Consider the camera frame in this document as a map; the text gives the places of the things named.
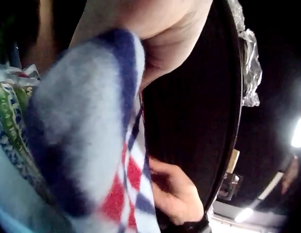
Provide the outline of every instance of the crinkled foil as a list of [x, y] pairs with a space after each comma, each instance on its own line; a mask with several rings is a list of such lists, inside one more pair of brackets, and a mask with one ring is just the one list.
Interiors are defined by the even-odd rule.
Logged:
[[256, 89], [262, 79], [262, 69], [258, 61], [257, 41], [253, 31], [245, 30], [242, 6], [238, 0], [227, 0], [230, 6], [236, 29], [240, 38], [244, 40], [244, 67], [243, 82], [244, 93], [242, 105], [247, 107], [259, 106], [259, 98]]

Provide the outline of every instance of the red diamond pattern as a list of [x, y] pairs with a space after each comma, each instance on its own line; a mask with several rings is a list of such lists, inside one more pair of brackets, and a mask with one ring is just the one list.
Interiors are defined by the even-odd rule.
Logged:
[[135, 221], [135, 216], [134, 216], [134, 205], [130, 201], [130, 214], [128, 218], [128, 228], [136, 230], [136, 221]]
[[124, 188], [119, 180], [118, 175], [115, 175], [113, 185], [99, 211], [105, 213], [115, 222], [120, 223], [123, 206]]
[[133, 188], [139, 190], [139, 185], [141, 182], [142, 171], [137, 166], [136, 162], [132, 157], [129, 158], [127, 176]]

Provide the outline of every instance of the dark background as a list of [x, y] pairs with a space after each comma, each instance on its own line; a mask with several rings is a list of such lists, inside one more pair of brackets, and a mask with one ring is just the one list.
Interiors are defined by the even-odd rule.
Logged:
[[246, 28], [254, 31], [263, 70], [257, 89], [259, 107], [243, 107], [235, 148], [235, 172], [244, 176], [236, 197], [227, 204], [246, 207], [283, 170], [291, 152], [299, 159], [299, 176], [286, 195], [272, 192], [259, 211], [288, 213], [301, 195], [301, 148], [290, 146], [301, 118], [301, 2], [240, 0]]

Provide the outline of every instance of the blanket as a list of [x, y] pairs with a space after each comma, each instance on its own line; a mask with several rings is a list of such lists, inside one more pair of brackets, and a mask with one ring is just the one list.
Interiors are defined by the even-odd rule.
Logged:
[[144, 56], [115, 29], [65, 52], [33, 88], [27, 143], [76, 232], [160, 232], [138, 95]]

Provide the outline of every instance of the human hand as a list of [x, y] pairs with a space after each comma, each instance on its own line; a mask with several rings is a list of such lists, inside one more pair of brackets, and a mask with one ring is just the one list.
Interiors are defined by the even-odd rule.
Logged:
[[212, 0], [135, 0], [123, 6], [118, 25], [144, 40], [146, 68], [140, 90], [188, 58], [211, 3]]
[[190, 178], [176, 165], [149, 159], [155, 206], [175, 225], [198, 222], [203, 218], [203, 204]]

